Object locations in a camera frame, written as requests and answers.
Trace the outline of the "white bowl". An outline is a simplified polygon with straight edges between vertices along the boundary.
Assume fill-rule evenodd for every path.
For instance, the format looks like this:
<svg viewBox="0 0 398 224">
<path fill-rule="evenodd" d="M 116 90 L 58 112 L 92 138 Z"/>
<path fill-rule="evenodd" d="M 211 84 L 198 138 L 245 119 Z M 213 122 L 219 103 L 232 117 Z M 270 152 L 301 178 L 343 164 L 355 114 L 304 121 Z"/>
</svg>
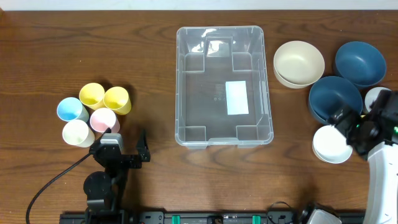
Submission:
<svg viewBox="0 0 398 224">
<path fill-rule="evenodd" d="M 331 164 L 341 164 L 353 153 L 346 138 L 332 125 L 322 126 L 315 132 L 312 149 L 320 160 Z"/>
</svg>

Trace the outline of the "light grey bowl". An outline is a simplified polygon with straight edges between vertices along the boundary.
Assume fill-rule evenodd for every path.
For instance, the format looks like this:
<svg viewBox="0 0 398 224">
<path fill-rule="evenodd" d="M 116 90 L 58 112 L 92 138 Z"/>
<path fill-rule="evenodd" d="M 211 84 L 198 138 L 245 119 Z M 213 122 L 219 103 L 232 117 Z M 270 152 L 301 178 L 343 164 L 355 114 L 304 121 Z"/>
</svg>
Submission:
<svg viewBox="0 0 398 224">
<path fill-rule="evenodd" d="M 382 90 L 388 90 L 390 91 L 390 89 L 385 88 L 385 87 L 375 87 L 370 89 L 367 93 L 366 96 L 364 98 L 364 113 L 367 114 L 371 111 L 371 105 L 375 102 L 375 100 L 377 99 L 380 91 Z"/>
</svg>

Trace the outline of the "dark blue bowl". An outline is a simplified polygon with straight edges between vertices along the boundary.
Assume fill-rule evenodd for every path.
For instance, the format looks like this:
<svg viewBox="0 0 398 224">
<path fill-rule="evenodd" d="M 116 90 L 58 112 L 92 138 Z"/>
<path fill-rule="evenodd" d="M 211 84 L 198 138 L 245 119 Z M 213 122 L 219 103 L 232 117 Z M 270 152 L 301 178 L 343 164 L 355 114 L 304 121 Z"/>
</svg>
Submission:
<svg viewBox="0 0 398 224">
<path fill-rule="evenodd" d="M 347 79 L 328 76 L 313 84 L 308 96 L 308 109 L 321 124 L 339 108 L 349 105 L 359 115 L 363 110 L 363 100 L 359 90 Z"/>
<path fill-rule="evenodd" d="M 377 48 L 366 42 L 352 41 L 337 50 L 333 71 L 357 88 L 364 89 L 377 85 L 384 79 L 387 65 Z"/>
</svg>

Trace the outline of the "beige bowl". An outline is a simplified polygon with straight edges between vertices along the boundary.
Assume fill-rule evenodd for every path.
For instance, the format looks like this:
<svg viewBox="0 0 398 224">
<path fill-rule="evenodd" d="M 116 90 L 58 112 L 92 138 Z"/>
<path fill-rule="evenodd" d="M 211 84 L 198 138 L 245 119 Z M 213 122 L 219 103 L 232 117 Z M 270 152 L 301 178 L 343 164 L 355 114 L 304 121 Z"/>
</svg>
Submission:
<svg viewBox="0 0 398 224">
<path fill-rule="evenodd" d="M 288 88 L 300 89 L 314 84 L 324 74 L 321 52 L 308 42 L 293 40 L 281 45 L 274 54 L 276 79 Z"/>
</svg>

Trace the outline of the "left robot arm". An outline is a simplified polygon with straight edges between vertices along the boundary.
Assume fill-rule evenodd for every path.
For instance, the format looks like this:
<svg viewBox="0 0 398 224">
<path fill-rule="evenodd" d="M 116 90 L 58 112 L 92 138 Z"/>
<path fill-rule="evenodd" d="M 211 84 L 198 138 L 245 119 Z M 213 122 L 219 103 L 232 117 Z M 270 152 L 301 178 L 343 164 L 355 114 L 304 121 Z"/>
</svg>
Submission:
<svg viewBox="0 0 398 224">
<path fill-rule="evenodd" d="M 95 161 L 104 171 L 90 174 L 83 190 L 88 208 L 96 212 L 115 212 L 120 209 L 121 199 L 131 169 L 140 169 L 142 163 L 150 161 L 146 132 L 140 133 L 136 144 L 137 154 L 123 154 L 124 143 L 119 133 L 108 128 L 89 148 Z"/>
</svg>

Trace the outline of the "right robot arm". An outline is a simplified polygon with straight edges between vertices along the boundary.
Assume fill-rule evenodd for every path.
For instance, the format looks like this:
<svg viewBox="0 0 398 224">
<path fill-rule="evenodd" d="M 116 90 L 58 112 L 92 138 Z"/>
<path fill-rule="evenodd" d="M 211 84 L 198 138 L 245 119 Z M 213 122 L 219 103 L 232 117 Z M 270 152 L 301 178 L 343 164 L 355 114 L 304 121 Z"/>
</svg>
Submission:
<svg viewBox="0 0 398 224">
<path fill-rule="evenodd" d="M 356 152 L 369 164 L 369 192 L 363 212 L 337 212 L 318 203 L 303 210 L 299 223 L 397 223 L 397 92 L 382 90 L 368 114 L 338 109 L 313 136 L 314 154 L 341 164 Z"/>
</svg>

